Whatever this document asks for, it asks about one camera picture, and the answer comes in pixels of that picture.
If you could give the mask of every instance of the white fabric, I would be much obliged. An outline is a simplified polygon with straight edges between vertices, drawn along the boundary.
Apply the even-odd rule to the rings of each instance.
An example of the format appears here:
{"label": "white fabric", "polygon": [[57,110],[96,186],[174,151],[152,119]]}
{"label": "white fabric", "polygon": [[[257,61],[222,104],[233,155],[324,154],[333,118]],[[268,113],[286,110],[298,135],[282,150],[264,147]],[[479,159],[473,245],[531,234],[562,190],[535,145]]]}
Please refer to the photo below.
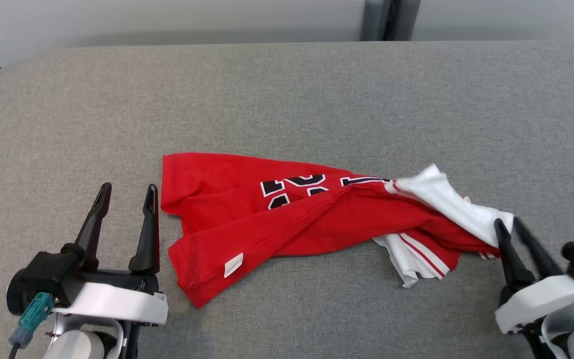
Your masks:
{"label": "white fabric", "polygon": [[[416,177],[400,178],[394,182],[386,183],[385,189],[389,193],[413,198],[438,210],[467,232],[492,247],[497,248],[497,238],[493,225],[497,218],[502,219],[509,231],[513,228],[513,214],[498,211],[491,207],[478,206],[472,204],[468,197],[462,198],[451,187],[446,175],[440,172],[436,165],[429,166]],[[418,275],[422,278],[442,279],[442,275],[426,263],[426,260],[415,252],[415,248],[406,245],[401,236],[404,236],[407,241],[412,240],[415,245],[418,244],[417,241],[404,233],[386,234],[374,238],[374,241],[389,252],[389,259],[404,282],[403,288],[410,288],[417,283]],[[432,258],[434,264],[441,263],[437,255],[428,248],[422,247],[424,248],[420,249],[422,254]],[[442,274],[446,274],[449,270],[446,265],[439,268],[442,270]]]}

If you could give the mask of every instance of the red and white shirt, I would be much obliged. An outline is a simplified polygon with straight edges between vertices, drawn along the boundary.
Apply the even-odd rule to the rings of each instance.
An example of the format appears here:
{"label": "red and white shirt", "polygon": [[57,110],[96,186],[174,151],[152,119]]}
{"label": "red and white shirt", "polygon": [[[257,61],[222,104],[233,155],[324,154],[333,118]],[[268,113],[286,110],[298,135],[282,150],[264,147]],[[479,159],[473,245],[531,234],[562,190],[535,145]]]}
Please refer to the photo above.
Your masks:
{"label": "red and white shirt", "polygon": [[460,251],[498,255],[492,221],[512,216],[463,200],[432,166],[391,180],[238,155],[163,157],[161,209],[184,236],[168,250],[178,285],[200,308],[274,256],[319,255],[374,238],[405,286],[441,278]]}

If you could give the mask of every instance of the robotic arm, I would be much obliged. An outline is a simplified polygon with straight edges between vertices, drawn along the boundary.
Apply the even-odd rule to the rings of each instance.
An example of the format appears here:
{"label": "robotic arm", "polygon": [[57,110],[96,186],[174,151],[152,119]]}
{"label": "robotic arm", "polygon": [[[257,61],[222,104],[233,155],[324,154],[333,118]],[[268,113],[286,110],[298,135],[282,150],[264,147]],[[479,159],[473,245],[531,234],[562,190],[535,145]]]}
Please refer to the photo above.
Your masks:
{"label": "robotic arm", "polygon": [[562,249],[570,261],[564,274],[515,218],[515,230],[540,275],[536,280],[515,252],[504,223],[498,219],[494,224],[506,279],[495,312],[497,325],[505,334],[522,334],[536,359],[574,359],[574,242]]}
{"label": "robotic arm", "polygon": [[[100,270],[96,259],[103,217],[108,213],[112,185],[103,184],[75,243],[59,253],[39,252],[11,280],[6,303],[21,316],[10,337],[13,358],[25,349],[44,319],[54,322],[43,359],[136,359],[139,331],[158,327],[168,313],[159,291],[159,218],[157,188],[150,184],[143,204],[143,227],[128,270]],[[110,329],[82,330],[83,325]]]}

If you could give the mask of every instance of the white wall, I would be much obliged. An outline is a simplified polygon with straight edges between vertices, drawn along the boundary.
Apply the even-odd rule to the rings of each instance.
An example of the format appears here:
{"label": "white wall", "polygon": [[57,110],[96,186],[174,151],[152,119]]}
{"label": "white wall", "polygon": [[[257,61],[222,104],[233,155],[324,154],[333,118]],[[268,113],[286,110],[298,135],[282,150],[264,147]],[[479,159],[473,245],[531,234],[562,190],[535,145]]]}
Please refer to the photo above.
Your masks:
{"label": "white wall", "polygon": [[0,0],[0,66],[52,48],[357,41],[364,0]]}
{"label": "white wall", "polygon": [[422,0],[412,39],[574,39],[574,0]]}

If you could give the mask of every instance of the gray fabric tablecloth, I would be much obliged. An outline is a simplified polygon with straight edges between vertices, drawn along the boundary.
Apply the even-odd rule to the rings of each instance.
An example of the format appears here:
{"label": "gray fabric tablecloth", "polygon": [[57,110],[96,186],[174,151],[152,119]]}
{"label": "gray fabric tablecloth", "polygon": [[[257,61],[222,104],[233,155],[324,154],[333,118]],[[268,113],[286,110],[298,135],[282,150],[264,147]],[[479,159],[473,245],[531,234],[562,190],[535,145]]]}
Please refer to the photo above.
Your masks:
{"label": "gray fabric tablecloth", "polygon": [[[114,188],[98,257],[102,268],[127,268],[162,155],[188,151],[388,178],[435,163],[460,194],[521,216],[565,266],[574,43],[100,47],[4,68],[0,358],[16,325],[4,302],[16,270],[73,241],[105,181]],[[162,249],[180,235],[178,219],[163,215]],[[522,337],[495,324],[501,263],[475,254],[411,289],[372,241],[271,259],[200,311],[165,252],[161,265],[169,317],[142,331],[146,359],[531,357]],[[41,357],[41,334],[19,358]]]}

